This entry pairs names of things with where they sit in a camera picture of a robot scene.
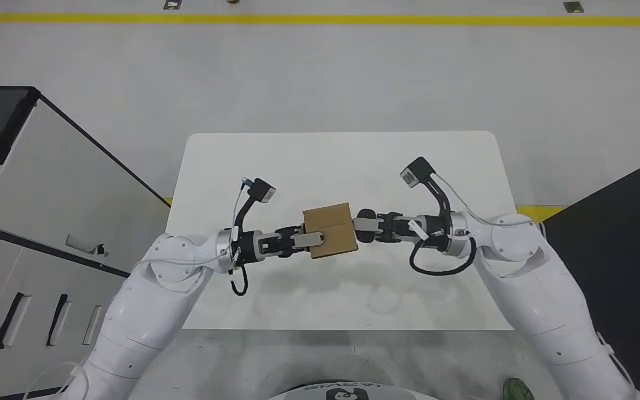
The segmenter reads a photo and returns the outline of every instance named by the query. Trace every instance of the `green shoe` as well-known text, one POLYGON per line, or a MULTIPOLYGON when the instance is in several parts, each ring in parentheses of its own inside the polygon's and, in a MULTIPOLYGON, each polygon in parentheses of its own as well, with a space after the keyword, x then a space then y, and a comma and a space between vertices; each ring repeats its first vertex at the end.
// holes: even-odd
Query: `green shoe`
POLYGON ((535 400, 529 387, 518 378, 509 378, 502 385, 502 400, 535 400))

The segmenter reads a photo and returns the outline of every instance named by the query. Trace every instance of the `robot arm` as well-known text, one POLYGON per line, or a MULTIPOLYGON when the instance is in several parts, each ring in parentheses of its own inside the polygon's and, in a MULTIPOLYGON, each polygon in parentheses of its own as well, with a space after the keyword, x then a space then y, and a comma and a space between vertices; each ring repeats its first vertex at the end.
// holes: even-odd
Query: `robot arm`
MULTIPOLYGON (((610 347, 596 335, 582 291, 537 227, 521 215, 487 221, 471 210, 452 212, 447 196, 431 177, 434 174, 438 176, 419 158, 401 176, 410 187, 427 187, 438 201, 439 215, 406 217, 361 210, 353 220, 357 239, 414 243, 409 264, 426 275, 453 275, 475 265, 507 321, 547 364, 567 399, 636 399, 633 385, 612 361, 610 347), (422 248, 467 260, 451 271, 424 270, 414 262, 422 248), (501 276, 490 260, 525 264, 501 276)), ((306 233, 304 225, 267 234, 245 232, 244 216, 254 203, 267 202, 275 189, 260 179, 243 182, 249 187, 249 200, 235 216, 233 228, 209 238, 165 234, 151 246, 113 299, 96 346, 83 364, 88 390, 83 379, 75 379, 63 398, 84 399, 85 390, 89 400, 128 398, 149 364, 181 329, 214 272, 242 270, 244 286, 239 289, 232 283, 233 291, 242 296, 248 289, 246 264, 271 256, 290 257, 323 242, 321 234, 306 233), (187 289, 176 288, 187 279, 191 282, 187 289)))

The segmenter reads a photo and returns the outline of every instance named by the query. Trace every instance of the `small cardboard box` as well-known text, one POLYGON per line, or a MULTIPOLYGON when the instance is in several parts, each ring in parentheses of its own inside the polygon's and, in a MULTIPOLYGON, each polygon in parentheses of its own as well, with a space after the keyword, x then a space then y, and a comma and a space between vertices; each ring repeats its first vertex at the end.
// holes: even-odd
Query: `small cardboard box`
POLYGON ((324 243, 309 248, 311 258, 322 258, 358 250, 349 203, 303 211, 307 233, 320 232, 324 243))

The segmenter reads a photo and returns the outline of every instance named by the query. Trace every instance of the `yellow floor line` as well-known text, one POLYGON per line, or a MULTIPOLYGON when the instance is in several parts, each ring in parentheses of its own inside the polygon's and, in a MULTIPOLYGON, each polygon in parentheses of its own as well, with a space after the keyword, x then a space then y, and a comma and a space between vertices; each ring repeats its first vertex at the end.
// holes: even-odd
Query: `yellow floor line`
MULTIPOLYGON (((165 199, 169 204, 173 203, 172 198, 165 199)), ((545 219, 559 213, 566 207, 563 206, 517 206, 518 214, 526 215, 534 221, 544 221, 545 219)))
POLYGON ((640 16, 598 17, 464 15, 223 15, 223 14, 0 14, 0 24, 180 24, 180 25, 435 25, 640 27, 640 16))

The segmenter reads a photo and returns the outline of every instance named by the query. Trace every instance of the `white table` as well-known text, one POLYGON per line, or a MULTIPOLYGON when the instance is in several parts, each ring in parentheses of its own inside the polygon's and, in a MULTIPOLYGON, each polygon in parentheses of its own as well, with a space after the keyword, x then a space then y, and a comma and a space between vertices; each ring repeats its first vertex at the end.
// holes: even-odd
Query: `white table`
MULTIPOLYGON (((271 232, 302 222, 302 211, 349 202, 405 215, 437 214, 423 186, 400 171, 418 156, 483 216, 515 212, 494 136, 488 132, 197 134, 187 143, 167 231, 207 234, 231 224, 243 176, 277 189, 256 204, 245 229, 271 232)), ((445 189, 454 210, 461 204, 445 189)), ((350 254, 306 253, 247 267, 250 288, 236 297, 213 277, 185 329, 511 329, 474 268, 428 277, 408 264, 412 245, 359 244, 350 254)), ((423 249, 417 264, 450 269, 461 260, 423 249)))

